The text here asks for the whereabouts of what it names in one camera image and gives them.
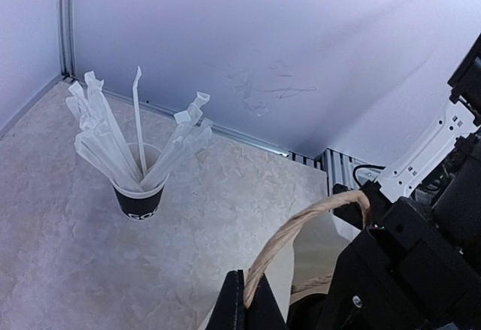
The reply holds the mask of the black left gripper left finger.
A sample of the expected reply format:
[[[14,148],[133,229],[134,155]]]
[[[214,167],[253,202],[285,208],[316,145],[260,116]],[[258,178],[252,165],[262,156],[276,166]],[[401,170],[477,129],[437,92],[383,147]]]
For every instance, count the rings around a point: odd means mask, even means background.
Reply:
[[[230,271],[207,322],[207,330],[244,330],[244,272]]]

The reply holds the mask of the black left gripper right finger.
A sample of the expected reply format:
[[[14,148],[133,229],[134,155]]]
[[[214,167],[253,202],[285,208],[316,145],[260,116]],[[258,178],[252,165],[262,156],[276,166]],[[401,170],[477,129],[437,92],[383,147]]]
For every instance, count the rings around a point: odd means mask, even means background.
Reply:
[[[253,302],[246,309],[246,329],[282,330],[287,328],[268,279],[263,275],[256,288]]]

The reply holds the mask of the cream paper takeout bag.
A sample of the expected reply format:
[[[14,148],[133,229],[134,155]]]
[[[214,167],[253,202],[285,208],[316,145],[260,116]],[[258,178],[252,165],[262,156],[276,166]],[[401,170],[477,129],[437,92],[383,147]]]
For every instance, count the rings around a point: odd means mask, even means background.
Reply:
[[[256,288],[265,275],[286,325],[288,312],[297,300],[323,301],[334,272],[336,253],[322,248],[322,242],[345,240],[338,234],[331,211],[352,205],[361,214],[361,224],[369,217],[368,197],[360,190],[329,196],[293,215],[263,246],[244,272],[244,310],[253,302]],[[201,323],[206,329],[213,306]]]

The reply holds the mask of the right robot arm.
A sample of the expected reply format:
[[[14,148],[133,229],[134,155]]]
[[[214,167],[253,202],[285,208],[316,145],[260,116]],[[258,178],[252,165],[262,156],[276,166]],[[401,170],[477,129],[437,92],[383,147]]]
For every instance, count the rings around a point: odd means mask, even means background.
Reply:
[[[290,329],[480,327],[480,44],[449,79],[443,113],[362,186],[368,225],[338,256],[327,294],[289,308]]]

